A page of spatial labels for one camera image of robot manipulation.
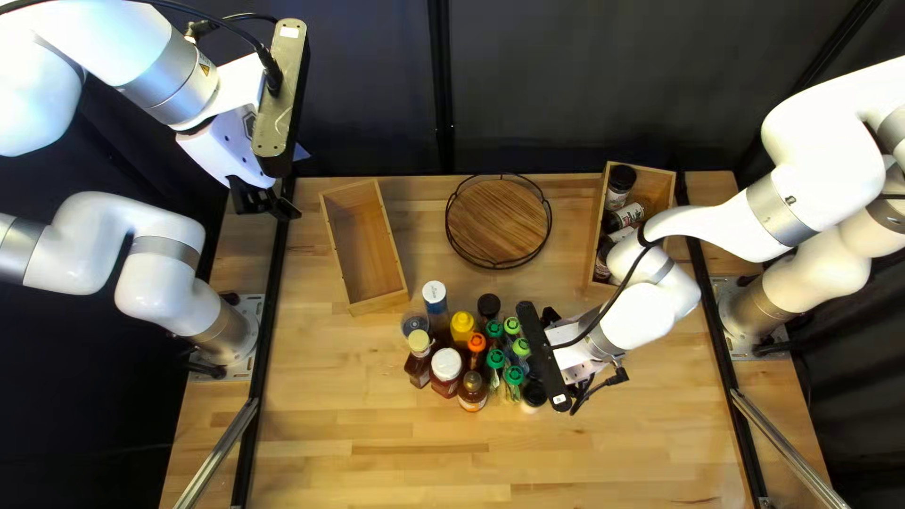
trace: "condiment bottle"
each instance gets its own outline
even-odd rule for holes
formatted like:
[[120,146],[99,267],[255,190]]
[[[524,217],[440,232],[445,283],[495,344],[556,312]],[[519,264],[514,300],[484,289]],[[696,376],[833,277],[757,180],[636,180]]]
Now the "condiment bottle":
[[412,385],[423,389],[431,379],[431,340],[427,332],[415,329],[408,335],[408,348],[411,353],[405,360],[403,369],[408,373]]
[[431,359],[431,389],[444,398],[452,398],[459,388],[462,356],[452,348],[439,349]]
[[490,342],[491,348],[499,348],[500,350],[506,349],[506,344],[503,340],[502,323],[499,323],[496,320],[487,322],[487,326],[484,327],[484,337]]
[[477,412],[487,404],[487,396],[490,394],[488,384],[484,382],[477,371],[467,371],[459,384],[459,406],[469,412]]
[[506,399],[512,403],[521,401],[521,382],[525,380],[524,373],[518,366],[509,366],[503,374],[506,380]]
[[427,309],[433,338],[442,348],[452,346],[450,312],[446,307],[446,286],[439,281],[428,281],[421,289],[421,296],[424,297],[424,307]]
[[607,232],[615,232],[629,226],[631,223],[638,223],[650,213],[651,204],[645,199],[638,198],[619,210],[606,213],[604,219],[604,230]]
[[484,352],[487,350],[487,340],[480,332],[472,334],[468,340],[468,351],[472,353],[468,361],[468,369],[480,371],[484,367]]
[[530,380],[521,391],[521,411],[526,414],[536,414],[547,402],[547,392],[544,385],[537,380]]
[[517,365],[521,368],[521,372],[527,375],[531,369],[528,365],[528,357],[531,355],[531,348],[528,346],[528,340],[518,338],[512,343],[512,353],[516,355]]
[[502,350],[493,349],[487,353],[487,370],[488,380],[491,384],[491,390],[496,390],[500,386],[500,380],[503,378],[503,366],[506,364],[506,354]]
[[604,210],[618,210],[625,206],[629,192],[632,191],[634,181],[638,178],[634,168],[624,164],[616,165],[610,169],[610,179],[606,183],[606,197],[604,198]]
[[450,331],[452,332],[452,343],[461,351],[468,350],[468,340],[474,334],[474,317],[466,311],[456,312],[450,321]]
[[485,293],[478,299],[478,331],[484,332],[487,322],[496,320],[500,314],[500,297]]

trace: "black bottle cap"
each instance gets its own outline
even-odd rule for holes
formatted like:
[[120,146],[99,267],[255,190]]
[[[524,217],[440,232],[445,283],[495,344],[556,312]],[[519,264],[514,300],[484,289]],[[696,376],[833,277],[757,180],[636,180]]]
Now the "black bottle cap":
[[484,318],[496,318],[500,313],[500,297],[493,293],[485,293],[478,299],[478,313]]
[[628,191],[634,186],[634,181],[638,175],[634,172],[634,168],[624,164],[617,165],[610,170],[609,186],[616,191]]

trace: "green bottle cap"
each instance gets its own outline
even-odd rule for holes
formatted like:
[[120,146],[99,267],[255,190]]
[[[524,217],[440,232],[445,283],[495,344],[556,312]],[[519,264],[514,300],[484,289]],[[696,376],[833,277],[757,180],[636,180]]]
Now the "green bottle cap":
[[506,363],[506,354],[500,349],[493,349],[487,354],[487,365],[498,370]]
[[512,351],[515,352],[519,357],[528,357],[531,353],[531,348],[528,346],[528,340],[525,338],[518,338],[512,343]]
[[519,332],[521,332],[521,324],[519,323],[519,319],[514,316],[507,318],[503,323],[503,327],[505,327],[507,334],[518,334]]
[[525,379],[525,373],[521,372],[521,368],[518,366],[509,366],[503,377],[510,385],[520,385],[521,381]]
[[499,338],[503,335],[503,326],[496,320],[487,322],[487,326],[484,327],[484,330],[487,331],[487,336],[491,338]]

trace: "black cable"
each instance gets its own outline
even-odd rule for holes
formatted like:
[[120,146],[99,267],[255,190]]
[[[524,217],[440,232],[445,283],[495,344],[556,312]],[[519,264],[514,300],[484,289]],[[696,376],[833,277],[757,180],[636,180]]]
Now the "black cable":
[[[21,9],[23,7],[29,7],[32,5],[43,4],[45,2],[50,2],[51,0],[14,0],[9,4],[0,5],[0,15],[11,13],[16,9]],[[248,44],[252,46],[255,53],[258,53],[258,58],[261,59],[261,64],[264,66],[264,80],[267,81],[267,89],[273,93],[276,93],[280,90],[282,85],[282,71],[280,70],[280,66],[277,64],[276,60],[273,59],[273,55],[271,55],[271,51],[267,49],[267,46],[263,45],[261,41],[258,41],[254,38],[253,35],[245,32],[243,29],[236,26],[231,21],[227,21],[216,16],[212,16],[210,14],[204,13],[195,9],[192,6],[180,4],[178,2],[173,2],[172,0],[124,0],[126,2],[134,2],[136,4],[150,4],[150,5],[158,5],[160,7],[166,7],[168,9],[172,9],[174,11],[179,11],[181,13],[191,14],[192,16],[203,18],[209,21],[212,21],[226,30],[242,37]]]
[[581,331],[577,337],[575,337],[571,341],[566,341],[565,343],[559,343],[558,345],[551,346],[550,349],[557,350],[560,348],[568,348],[574,344],[577,344],[579,341],[583,340],[588,334],[590,334],[591,331],[593,331],[594,328],[597,326],[597,324],[600,323],[600,321],[604,319],[604,315],[606,315],[606,312],[610,311],[610,308],[613,307],[613,303],[615,303],[616,299],[619,298],[619,295],[622,294],[623,290],[625,289],[625,286],[628,285],[628,281],[630,279],[632,279],[632,274],[634,274],[634,269],[641,262],[641,259],[644,258],[644,255],[647,255],[647,252],[650,251],[651,249],[653,249],[653,245],[648,245],[641,251],[640,254],[638,254],[638,257],[634,259],[634,262],[632,262],[632,266],[628,269],[628,272],[625,273],[625,277],[623,278],[623,281],[621,283],[619,283],[619,287],[616,288],[616,291],[613,293],[613,296],[610,297],[610,300],[606,302],[606,306],[604,306],[604,309],[601,310],[590,323],[588,323],[587,327],[585,327],[585,329],[583,331]]

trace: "black backdrop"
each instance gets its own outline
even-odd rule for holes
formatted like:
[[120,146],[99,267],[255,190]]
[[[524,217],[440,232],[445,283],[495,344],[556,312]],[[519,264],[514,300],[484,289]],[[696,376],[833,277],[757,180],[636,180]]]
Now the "black backdrop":
[[[425,1],[188,3],[308,24],[300,138],[315,160],[303,176],[438,171]],[[591,170],[608,158],[732,168],[854,3],[452,2],[457,170]],[[905,52],[892,22],[902,4],[885,2],[825,77]],[[266,24],[248,26],[269,40]],[[217,63],[247,53],[224,31],[201,46]],[[743,180],[768,169],[763,159],[737,168]],[[73,192],[106,190],[192,216],[209,240],[224,202],[167,128],[94,81],[63,139],[2,159],[0,178],[9,214],[48,221]],[[81,298],[4,285],[0,306],[5,505],[156,506],[183,345],[117,312],[112,284]]]

